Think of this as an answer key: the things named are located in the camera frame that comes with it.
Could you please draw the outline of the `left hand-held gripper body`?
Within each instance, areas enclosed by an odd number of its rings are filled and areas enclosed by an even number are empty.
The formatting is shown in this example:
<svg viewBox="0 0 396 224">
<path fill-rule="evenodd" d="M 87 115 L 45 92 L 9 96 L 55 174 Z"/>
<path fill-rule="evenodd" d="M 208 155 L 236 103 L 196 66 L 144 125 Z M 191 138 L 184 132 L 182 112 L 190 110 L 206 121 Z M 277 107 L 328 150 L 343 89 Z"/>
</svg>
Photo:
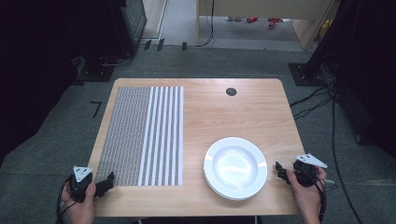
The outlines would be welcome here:
<svg viewBox="0 0 396 224">
<path fill-rule="evenodd" d="M 88 188 L 92 184 L 92 168 L 75 166 L 71 174 L 70 194 L 77 203 L 87 202 L 90 198 Z"/>
</svg>

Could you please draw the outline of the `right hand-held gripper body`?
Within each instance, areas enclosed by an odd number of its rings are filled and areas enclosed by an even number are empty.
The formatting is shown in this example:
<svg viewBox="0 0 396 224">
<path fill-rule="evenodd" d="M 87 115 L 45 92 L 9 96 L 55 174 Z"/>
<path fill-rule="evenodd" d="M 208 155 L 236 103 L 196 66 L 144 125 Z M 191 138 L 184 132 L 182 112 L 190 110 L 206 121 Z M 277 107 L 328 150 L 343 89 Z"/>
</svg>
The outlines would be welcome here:
<svg viewBox="0 0 396 224">
<path fill-rule="evenodd" d="M 296 161 L 293 164 L 294 173 L 296 174 L 298 182 L 306 188 L 313 186 L 318 181 L 317 167 L 328 167 L 325 162 L 319 160 L 310 153 L 297 155 L 295 159 Z"/>
</svg>

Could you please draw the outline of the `white plate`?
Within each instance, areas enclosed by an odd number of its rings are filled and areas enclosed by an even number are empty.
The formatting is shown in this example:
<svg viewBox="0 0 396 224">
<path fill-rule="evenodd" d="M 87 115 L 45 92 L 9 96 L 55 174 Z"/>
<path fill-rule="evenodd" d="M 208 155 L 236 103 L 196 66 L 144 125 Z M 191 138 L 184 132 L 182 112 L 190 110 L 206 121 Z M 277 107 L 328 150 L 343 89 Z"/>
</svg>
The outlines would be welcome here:
<svg viewBox="0 0 396 224">
<path fill-rule="evenodd" d="M 219 196 L 233 201 L 253 197 L 268 176 L 267 161 L 261 150 L 240 137 L 215 142 L 204 158 L 205 180 Z"/>
</svg>

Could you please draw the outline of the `person's left hand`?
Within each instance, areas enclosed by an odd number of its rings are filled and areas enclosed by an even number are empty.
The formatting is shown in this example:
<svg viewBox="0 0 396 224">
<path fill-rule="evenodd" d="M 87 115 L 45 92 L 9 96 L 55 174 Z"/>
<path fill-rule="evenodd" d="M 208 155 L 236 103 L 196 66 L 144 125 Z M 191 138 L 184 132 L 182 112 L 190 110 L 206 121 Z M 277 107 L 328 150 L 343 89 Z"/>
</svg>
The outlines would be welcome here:
<svg viewBox="0 0 396 224">
<path fill-rule="evenodd" d="M 76 203 L 72 200 L 69 190 L 69 183 L 66 183 L 62 192 L 62 201 L 67 207 L 67 213 L 70 217 L 83 218 L 92 217 L 95 213 L 94 194 L 96 186 L 93 182 L 86 189 L 86 197 L 83 203 Z"/>
</svg>

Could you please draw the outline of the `person's right hand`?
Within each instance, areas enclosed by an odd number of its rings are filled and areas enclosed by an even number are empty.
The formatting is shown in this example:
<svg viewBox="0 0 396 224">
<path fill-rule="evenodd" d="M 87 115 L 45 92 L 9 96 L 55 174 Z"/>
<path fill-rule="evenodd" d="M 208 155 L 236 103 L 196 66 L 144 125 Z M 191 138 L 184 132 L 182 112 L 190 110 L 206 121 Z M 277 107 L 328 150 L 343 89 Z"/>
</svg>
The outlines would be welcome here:
<svg viewBox="0 0 396 224">
<path fill-rule="evenodd" d="M 316 167 L 316 170 L 318 172 L 318 181 L 309 188 L 303 187 L 297 181 L 297 177 L 292 170 L 287 171 L 287 176 L 292 187 L 293 197 L 298 207 L 303 211 L 313 210 L 317 213 L 320 208 L 320 192 L 324 189 L 322 181 L 327 177 L 327 173 L 321 167 Z"/>
</svg>

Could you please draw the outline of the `grey striped woven placemat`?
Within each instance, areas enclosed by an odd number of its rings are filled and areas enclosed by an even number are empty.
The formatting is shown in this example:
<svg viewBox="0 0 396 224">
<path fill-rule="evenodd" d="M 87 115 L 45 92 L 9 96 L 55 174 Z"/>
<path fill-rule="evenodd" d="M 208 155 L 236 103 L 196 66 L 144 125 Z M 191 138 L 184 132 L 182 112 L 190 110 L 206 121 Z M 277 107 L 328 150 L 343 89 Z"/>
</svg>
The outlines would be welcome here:
<svg viewBox="0 0 396 224">
<path fill-rule="evenodd" d="M 119 186 L 183 183 L 184 89 L 119 88 L 96 179 Z"/>
</svg>

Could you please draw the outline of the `black curtain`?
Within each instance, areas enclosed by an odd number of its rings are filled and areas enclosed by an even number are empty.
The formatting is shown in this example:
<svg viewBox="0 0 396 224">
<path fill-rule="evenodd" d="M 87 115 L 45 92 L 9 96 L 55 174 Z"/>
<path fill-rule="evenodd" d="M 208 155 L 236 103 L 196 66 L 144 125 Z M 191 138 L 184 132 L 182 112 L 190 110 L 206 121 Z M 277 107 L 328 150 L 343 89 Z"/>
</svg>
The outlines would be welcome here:
<svg viewBox="0 0 396 224">
<path fill-rule="evenodd" d="M 0 0 L 0 165 L 35 135 L 76 80 L 73 0 Z"/>
</svg>

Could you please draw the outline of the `yellow object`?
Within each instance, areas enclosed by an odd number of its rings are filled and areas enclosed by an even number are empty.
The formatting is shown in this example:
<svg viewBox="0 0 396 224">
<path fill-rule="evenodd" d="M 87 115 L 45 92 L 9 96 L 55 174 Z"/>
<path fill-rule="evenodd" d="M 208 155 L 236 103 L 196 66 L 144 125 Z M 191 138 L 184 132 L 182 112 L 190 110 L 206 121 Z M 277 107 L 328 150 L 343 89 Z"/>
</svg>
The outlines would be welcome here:
<svg viewBox="0 0 396 224">
<path fill-rule="evenodd" d="M 326 20 L 325 22 L 323 22 L 321 24 L 321 26 L 319 27 L 318 33 L 315 37 L 315 42 L 319 43 L 323 37 L 326 35 L 326 33 L 328 32 L 329 28 L 332 25 L 332 20 Z"/>
</svg>

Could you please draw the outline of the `black cabinet with glass door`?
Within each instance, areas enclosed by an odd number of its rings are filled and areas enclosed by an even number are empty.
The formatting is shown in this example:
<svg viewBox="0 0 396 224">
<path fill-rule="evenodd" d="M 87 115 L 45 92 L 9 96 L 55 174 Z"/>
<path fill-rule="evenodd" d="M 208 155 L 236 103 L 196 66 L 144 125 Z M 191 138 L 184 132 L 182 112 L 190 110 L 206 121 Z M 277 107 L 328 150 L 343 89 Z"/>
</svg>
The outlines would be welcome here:
<svg viewBox="0 0 396 224">
<path fill-rule="evenodd" d="M 108 82 L 116 66 L 132 60 L 147 19 L 142 0 L 91 0 L 85 64 L 78 79 Z"/>
</svg>

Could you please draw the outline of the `light wooden desk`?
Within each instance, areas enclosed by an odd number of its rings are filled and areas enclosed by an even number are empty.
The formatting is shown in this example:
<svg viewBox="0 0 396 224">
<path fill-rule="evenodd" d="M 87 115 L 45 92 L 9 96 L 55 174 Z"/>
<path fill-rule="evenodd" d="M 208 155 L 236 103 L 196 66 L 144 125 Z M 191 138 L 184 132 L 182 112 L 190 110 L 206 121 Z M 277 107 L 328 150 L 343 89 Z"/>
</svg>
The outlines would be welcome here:
<svg viewBox="0 0 396 224">
<path fill-rule="evenodd" d="M 333 19 L 340 0 L 196 0 L 196 43 L 202 16 L 291 19 L 302 49 L 314 42 L 321 24 Z"/>
</svg>

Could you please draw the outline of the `black stand with base plate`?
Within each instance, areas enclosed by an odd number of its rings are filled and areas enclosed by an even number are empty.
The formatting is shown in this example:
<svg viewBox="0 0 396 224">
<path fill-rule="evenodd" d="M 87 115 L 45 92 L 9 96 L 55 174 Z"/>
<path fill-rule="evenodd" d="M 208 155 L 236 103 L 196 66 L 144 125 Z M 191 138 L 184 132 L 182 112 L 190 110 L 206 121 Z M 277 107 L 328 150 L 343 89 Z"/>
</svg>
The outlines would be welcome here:
<svg viewBox="0 0 396 224">
<path fill-rule="evenodd" d="M 355 5 L 359 0 L 341 0 L 332 25 L 307 63 L 290 63 L 289 68 L 296 86 L 326 86 L 320 71 L 325 63 L 337 62 L 354 39 Z"/>
</svg>

